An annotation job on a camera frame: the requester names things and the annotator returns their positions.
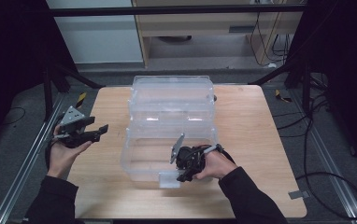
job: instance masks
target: black sleeve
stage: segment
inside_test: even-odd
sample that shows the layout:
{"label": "black sleeve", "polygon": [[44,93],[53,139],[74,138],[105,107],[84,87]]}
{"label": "black sleeve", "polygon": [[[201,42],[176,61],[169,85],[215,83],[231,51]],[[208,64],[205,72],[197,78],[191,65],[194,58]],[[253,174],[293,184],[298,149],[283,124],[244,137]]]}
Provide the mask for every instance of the black sleeve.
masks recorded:
{"label": "black sleeve", "polygon": [[275,202],[260,191],[242,167],[219,181],[237,223],[287,223]]}
{"label": "black sleeve", "polygon": [[22,224],[83,223],[75,220],[77,190],[78,187],[68,181],[46,175]]}

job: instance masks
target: floor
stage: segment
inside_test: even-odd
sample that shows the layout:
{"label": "floor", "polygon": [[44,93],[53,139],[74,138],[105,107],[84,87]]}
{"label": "floor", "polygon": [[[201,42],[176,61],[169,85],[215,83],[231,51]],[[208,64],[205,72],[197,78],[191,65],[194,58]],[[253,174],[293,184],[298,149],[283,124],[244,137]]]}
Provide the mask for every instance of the floor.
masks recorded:
{"label": "floor", "polygon": [[[281,47],[282,44],[278,41],[276,49]],[[259,65],[252,57],[250,45],[243,35],[193,36],[190,41],[181,41],[179,38],[154,38],[147,68],[117,68],[101,73],[84,71],[82,75],[108,86],[130,85],[136,75],[207,75],[214,83],[246,84],[267,75],[275,66],[281,65],[282,62]],[[314,77],[328,84],[325,76],[314,74]],[[283,128],[303,116],[300,106],[301,88],[286,90],[282,85],[284,78],[283,74],[271,79],[263,85],[263,90],[276,126],[281,128],[279,134],[294,175],[299,176],[304,171],[305,137],[302,134],[307,129],[308,119],[289,128]],[[63,107],[76,102],[79,94],[86,91],[88,95],[82,112],[90,114],[97,90],[92,90],[71,78],[69,82],[72,89],[64,95]],[[275,90],[280,90],[281,96],[290,98],[292,102],[277,99]],[[320,93],[314,90],[311,97],[316,98]],[[42,128],[44,116],[42,86],[36,86],[18,94],[12,106],[17,108],[9,112],[5,124],[0,128],[0,204]],[[357,187],[357,157],[350,155],[348,141],[340,131],[329,105],[322,106],[314,113],[314,126],[307,140],[307,168],[310,172],[333,171],[341,174]],[[28,174],[27,181],[22,186],[21,194],[14,199],[14,206],[9,211],[9,220],[17,221],[23,216],[29,203],[36,196],[39,182],[45,172],[41,150],[36,154],[35,163]],[[316,194],[340,214],[347,214],[349,210],[345,204],[350,202],[355,202],[352,207],[357,208],[357,194],[340,181],[320,176],[311,177],[309,181]],[[298,180],[298,185],[300,190],[308,190],[304,180]],[[307,216],[289,219],[290,223],[357,223],[357,221],[346,220],[328,212],[315,200],[314,196],[306,198],[305,203],[308,210]],[[123,223],[145,222],[126,221]]]}

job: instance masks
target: stacked plastic container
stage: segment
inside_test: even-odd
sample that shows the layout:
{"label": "stacked plastic container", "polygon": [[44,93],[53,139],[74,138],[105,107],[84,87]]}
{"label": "stacked plastic container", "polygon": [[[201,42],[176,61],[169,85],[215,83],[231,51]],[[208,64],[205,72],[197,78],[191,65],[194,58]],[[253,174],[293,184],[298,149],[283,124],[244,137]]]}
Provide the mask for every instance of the stacked plastic container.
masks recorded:
{"label": "stacked plastic container", "polygon": [[209,77],[135,77],[128,102],[130,124],[121,167],[134,181],[159,181],[178,188],[179,171],[170,164],[172,146],[215,145],[214,91]]}

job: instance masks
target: table top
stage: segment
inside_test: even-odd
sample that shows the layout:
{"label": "table top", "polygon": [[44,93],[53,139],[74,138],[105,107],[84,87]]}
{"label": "table top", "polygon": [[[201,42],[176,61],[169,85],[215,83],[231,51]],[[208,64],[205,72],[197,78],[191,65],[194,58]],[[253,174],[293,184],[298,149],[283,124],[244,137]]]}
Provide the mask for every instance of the table top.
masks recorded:
{"label": "table top", "polygon": [[[271,197],[285,217],[304,217],[297,191],[264,93],[259,86],[215,85],[214,123],[220,144],[242,166],[258,188]],[[108,124],[101,141],[77,157],[68,181],[79,186],[79,218],[231,218],[235,217],[218,180],[193,181],[179,189],[160,189],[158,182],[132,181],[120,165],[125,130],[129,125],[130,87],[107,87],[98,92],[87,130]]]}

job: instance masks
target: hand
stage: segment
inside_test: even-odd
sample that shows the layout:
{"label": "hand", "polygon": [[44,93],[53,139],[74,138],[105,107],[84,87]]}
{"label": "hand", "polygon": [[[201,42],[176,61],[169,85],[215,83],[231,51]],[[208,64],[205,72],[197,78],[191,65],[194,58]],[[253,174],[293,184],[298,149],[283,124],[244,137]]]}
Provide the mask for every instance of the hand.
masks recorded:
{"label": "hand", "polygon": [[[58,134],[60,126],[56,126],[53,134]],[[85,151],[90,145],[91,141],[86,142],[79,147],[69,148],[59,141],[52,143],[50,149],[50,169],[47,175],[57,178],[63,178],[64,174],[68,172],[71,165],[76,160],[76,157]]]}
{"label": "hand", "polygon": [[216,150],[206,154],[205,159],[205,169],[201,173],[194,175],[193,179],[203,179],[205,177],[223,178],[237,168],[233,162]]}

